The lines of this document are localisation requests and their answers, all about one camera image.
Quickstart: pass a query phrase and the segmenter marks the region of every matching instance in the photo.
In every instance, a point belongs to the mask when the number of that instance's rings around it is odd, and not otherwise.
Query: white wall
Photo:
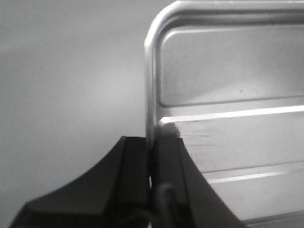
[[[143,41],[172,0],[0,2],[0,227],[144,136]]]

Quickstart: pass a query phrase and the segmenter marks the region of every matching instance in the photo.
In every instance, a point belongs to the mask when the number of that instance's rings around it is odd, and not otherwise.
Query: brushed aluminum surface
[[[177,1],[145,56],[150,147],[183,138],[242,220],[304,210],[302,1]]]

